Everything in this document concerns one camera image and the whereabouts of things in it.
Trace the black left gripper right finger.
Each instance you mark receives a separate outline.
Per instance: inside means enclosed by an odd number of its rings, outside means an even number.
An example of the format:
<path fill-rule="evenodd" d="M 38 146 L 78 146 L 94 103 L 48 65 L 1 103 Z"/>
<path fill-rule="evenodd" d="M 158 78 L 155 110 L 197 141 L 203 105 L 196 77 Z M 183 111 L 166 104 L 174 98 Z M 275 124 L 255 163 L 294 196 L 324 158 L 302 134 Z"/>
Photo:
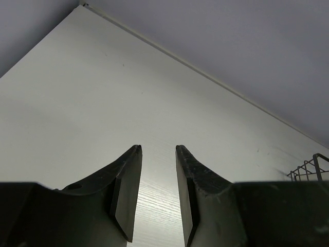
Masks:
<path fill-rule="evenodd" d="M 231 183 L 176 146 L 185 246 L 328 246 L 328 181 Z"/>

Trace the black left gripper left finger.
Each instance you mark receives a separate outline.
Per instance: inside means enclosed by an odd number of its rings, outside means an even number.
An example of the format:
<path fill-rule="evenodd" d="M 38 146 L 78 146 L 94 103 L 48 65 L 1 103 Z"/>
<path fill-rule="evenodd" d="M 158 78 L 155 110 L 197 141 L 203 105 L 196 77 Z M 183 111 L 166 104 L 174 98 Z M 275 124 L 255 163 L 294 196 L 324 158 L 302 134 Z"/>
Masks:
<path fill-rule="evenodd" d="M 1 246 L 126 246 L 133 239 L 142 167 L 134 145 L 66 186 L 1 183 Z"/>

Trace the black wire dish rack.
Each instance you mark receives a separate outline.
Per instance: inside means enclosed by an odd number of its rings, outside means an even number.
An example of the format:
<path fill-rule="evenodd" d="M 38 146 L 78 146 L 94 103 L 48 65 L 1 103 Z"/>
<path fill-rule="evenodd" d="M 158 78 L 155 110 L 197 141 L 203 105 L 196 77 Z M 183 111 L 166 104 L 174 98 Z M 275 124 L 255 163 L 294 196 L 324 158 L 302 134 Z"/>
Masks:
<path fill-rule="evenodd" d="M 322 168 L 320 162 L 328 164 L 328 157 L 316 153 L 311 160 L 304 160 L 301 166 L 290 171 L 286 176 L 291 181 L 328 181 L 328 168 Z"/>

